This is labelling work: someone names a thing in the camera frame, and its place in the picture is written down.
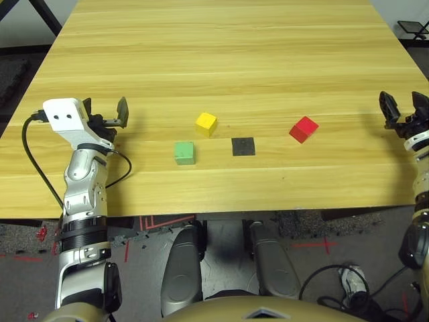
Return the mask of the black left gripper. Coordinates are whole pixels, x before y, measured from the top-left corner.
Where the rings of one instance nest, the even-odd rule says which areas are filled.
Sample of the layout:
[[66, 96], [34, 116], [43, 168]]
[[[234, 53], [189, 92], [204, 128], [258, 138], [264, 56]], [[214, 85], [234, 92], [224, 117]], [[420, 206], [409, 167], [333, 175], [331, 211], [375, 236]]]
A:
[[88, 97], [82, 101], [86, 114], [89, 116], [87, 122], [89, 128], [93, 130], [100, 138], [114, 142], [117, 131], [113, 127], [126, 128], [129, 118], [129, 108], [125, 97], [121, 97], [117, 104], [117, 117], [114, 119], [103, 119], [100, 114], [91, 115], [91, 98]]

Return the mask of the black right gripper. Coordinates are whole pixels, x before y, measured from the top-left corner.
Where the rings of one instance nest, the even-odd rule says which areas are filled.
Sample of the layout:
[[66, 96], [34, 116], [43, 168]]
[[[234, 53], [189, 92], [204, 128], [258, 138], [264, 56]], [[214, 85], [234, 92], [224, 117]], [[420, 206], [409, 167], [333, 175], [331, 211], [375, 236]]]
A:
[[399, 122], [400, 112], [393, 96], [385, 91], [379, 94], [379, 106], [385, 118], [385, 129], [394, 130], [401, 139], [411, 137], [428, 130], [429, 98], [417, 91], [412, 91], [412, 103], [415, 114], [407, 116], [404, 122]]

